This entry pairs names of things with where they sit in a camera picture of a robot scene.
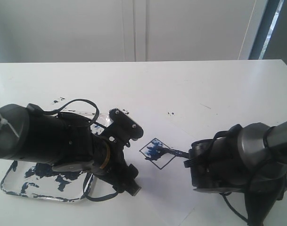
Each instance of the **white paper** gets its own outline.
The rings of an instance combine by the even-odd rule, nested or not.
[[[184,167],[186,159],[166,153],[153,161],[156,166],[145,159],[149,157],[148,150],[141,149],[156,138],[156,142],[188,152],[195,139],[151,111],[141,110],[131,113],[131,117],[144,130],[144,136],[124,150],[127,163],[139,170],[136,182],[142,189],[137,196],[143,198],[167,225],[178,226],[199,198],[191,185],[190,169]]]

